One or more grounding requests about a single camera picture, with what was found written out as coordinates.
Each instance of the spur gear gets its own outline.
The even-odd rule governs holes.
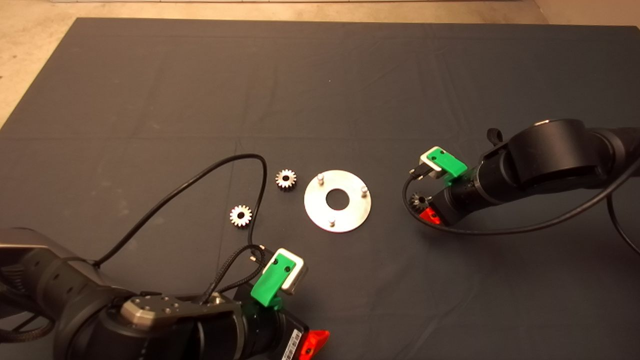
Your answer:
[[[281,170],[276,174],[276,185],[280,190],[291,190],[296,186],[296,178],[296,173],[292,170]]]
[[[251,222],[251,209],[246,205],[238,205],[231,209],[229,220],[236,227],[245,227]]]
[[[411,208],[418,214],[423,213],[429,207],[427,198],[421,193],[413,193],[409,198]]]

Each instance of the beige floor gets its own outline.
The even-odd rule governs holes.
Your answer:
[[[640,24],[638,0],[537,1],[50,3],[48,0],[0,0],[0,127],[77,17]]]

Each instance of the center hole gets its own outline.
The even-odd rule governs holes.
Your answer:
[[[326,204],[334,210],[342,210],[349,205],[349,195],[342,189],[333,189],[326,194]]]

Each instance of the metal washer plate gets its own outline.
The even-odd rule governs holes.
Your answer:
[[[367,220],[371,210],[371,192],[362,197],[366,184],[356,175],[343,170],[329,170],[321,173],[323,184],[315,177],[305,191],[307,215],[324,230],[345,233],[360,226]],[[334,189],[341,189],[349,196],[349,205],[342,210],[334,210],[326,203],[326,195]]]

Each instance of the dark gray cloth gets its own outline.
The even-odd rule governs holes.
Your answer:
[[[255,241],[307,261],[285,301],[332,332],[317,359],[637,359],[640,261],[604,205],[538,233],[464,238],[414,221],[400,189],[435,145],[475,165],[488,127],[638,126],[639,64],[633,27],[79,19],[0,131],[0,226],[97,258],[202,168],[258,152],[269,184]],[[298,174],[295,191],[276,189],[281,168]],[[253,206],[259,169],[216,171],[104,271],[134,290],[204,290],[246,241],[228,212]],[[350,233],[304,211],[307,183],[331,169],[371,191],[371,214]],[[634,185],[616,202],[640,241]],[[592,193],[525,199],[461,225],[530,224]],[[243,258],[227,280],[251,269]],[[3,359],[47,356],[0,346]]]

